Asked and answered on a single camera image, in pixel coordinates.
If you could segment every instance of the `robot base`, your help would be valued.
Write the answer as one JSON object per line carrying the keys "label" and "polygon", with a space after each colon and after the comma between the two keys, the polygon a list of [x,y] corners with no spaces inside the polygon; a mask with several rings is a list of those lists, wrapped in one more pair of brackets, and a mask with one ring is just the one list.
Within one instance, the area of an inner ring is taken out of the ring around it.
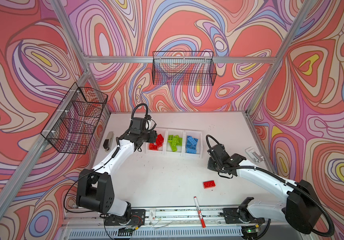
{"label": "robot base", "polygon": [[131,209],[131,204],[128,204],[128,207],[124,216],[120,217],[120,216],[111,214],[105,217],[104,225],[106,226],[127,225],[127,226],[140,227],[141,225],[144,225],[145,217],[146,217],[145,209]]}

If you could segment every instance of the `black bracket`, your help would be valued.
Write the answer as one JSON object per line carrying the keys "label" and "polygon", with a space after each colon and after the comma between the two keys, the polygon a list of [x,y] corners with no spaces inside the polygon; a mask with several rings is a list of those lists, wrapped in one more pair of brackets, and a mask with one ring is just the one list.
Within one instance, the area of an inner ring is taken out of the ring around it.
{"label": "black bracket", "polygon": [[145,209],[131,209],[129,222],[125,215],[123,217],[117,215],[109,215],[104,219],[104,225],[106,226],[138,226],[144,225],[146,217]]}
{"label": "black bracket", "polygon": [[265,223],[265,218],[251,218],[248,219],[249,221],[242,221],[240,219],[239,209],[238,208],[224,208],[222,209],[223,214],[220,214],[224,216],[225,223],[226,224],[233,224],[233,223],[258,223],[262,224]]}

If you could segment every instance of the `red lego brick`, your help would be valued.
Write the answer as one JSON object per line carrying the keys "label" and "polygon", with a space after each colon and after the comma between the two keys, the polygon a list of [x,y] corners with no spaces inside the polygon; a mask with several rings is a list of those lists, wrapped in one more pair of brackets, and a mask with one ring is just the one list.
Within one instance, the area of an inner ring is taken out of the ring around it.
{"label": "red lego brick", "polygon": [[153,143],[150,143],[149,146],[152,144],[152,148],[149,148],[150,150],[158,150],[159,147]]}
{"label": "red lego brick", "polygon": [[161,142],[164,142],[164,138],[161,134],[157,135],[156,141],[160,140]]}
{"label": "red lego brick", "polygon": [[214,181],[207,181],[203,182],[204,188],[210,188],[210,187],[215,187],[216,184],[214,184]]}
{"label": "red lego brick", "polygon": [[156,145],[157,145],[157,147],[161,147],[161,146],[163,146],[163,142],[161,142],[161,141],[156,141]]}

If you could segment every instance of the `white plastic bin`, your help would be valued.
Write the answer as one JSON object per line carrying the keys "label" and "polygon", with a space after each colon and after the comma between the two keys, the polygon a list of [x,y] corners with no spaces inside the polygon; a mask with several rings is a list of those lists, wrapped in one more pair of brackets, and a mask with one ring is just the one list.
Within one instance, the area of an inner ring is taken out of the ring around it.
{"label": "white plastic bin", "polygon": [[168,139],[165,139],[165,133],[167,132],[166,128],[155,128],[157,135],[161,134],[164,137],[163,146],[159,147],[158,150],[150,150],[149,149],[149,142],[146,143],[146,154],[155,154],[155,155],[164,155],[165,154],[165,146],[168,143]]}
{"label": "white plastic bin", "polygon": [[166,136],[165,136],[165,139],[167,140],[166,141],[166,145],[167,147],[165,148],[166,152],[165,154],[166,155],[169,155],[169,156],[176,156],[176,157],[181,157],[183,156],[183,146],[177,146],[177,151],[172,151],[172,148],[168,142],[168,136],[169,135],[173,135],[173,136],[176,136],[178,135],[179,137],[182,137],[183,138],[183,146],[185,146],[185,142],[184,142],[184,138],[185,138],[185,135],[184,135],[184,130],[180,130],[180,129],[167,129],[167,133],[166,133]]}
{"label": "white plastic bin", "polygon": [[[197,138],[197,145],[196,145],[196,154],[194,153],[187,153],[186,152],[186,138],[191,136],[193,138]],[[200,131],[192,131],[192,130],[184,130],[184,139],[183,139],[183,146],[184,152],[183,156],[188,158],[201,158],[203,154],[203,133]]]}

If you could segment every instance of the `patterned wall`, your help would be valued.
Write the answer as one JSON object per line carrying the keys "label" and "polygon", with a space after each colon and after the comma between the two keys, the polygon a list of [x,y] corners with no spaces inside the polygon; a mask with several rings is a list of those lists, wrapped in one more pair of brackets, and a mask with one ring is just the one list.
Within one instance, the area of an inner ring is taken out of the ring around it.
{"label": "patterned wall", "polygon": [[218,56],[274,56],[300,6],[300,0],[75,0],[65,9],[87,55],[211,49]]}
{"label": "patterned wall", "polygon": [[[152,111],[245,110],[268,64],[224,64],[214,86],[153,85],[152,64],[114,63],[95,77],[108,94],[111,111],[131,111],[147,103]],[[93,69],[106,65],[95,63]]]}
{"label": "patterned wall", "polygon": [[[274,56],[301,1],[73,1],[66,6],[80,45],[93,56],[152,56],[212,50],[216,56]],[[268,65],[217,64],[214,86],[154,86],[151,64],[94,64],[111,111],[245,110]]]}
{"label": "patterned wall", "polygon": [[[0,221],[0,240],[57,239],[64,219],[63,199],[79,173],[88,167],[103,134],[107,116],[103,114],[85,155],[46,150]],[[76,187],[66,199],[75,204]]]}
{"label": "patterned wall", "polygon": [[344,240],[343,0],[313,8],[252,118],[277,172],[312,183]]}
{"label": "patterned wall", "polygon": [[[80,75],[47,1],[0,0],[0,191]],[[47,147],[0,222],[0,239],[53,239],[63,219],[60,199],[90,162],[105,121],[86,155]]]}

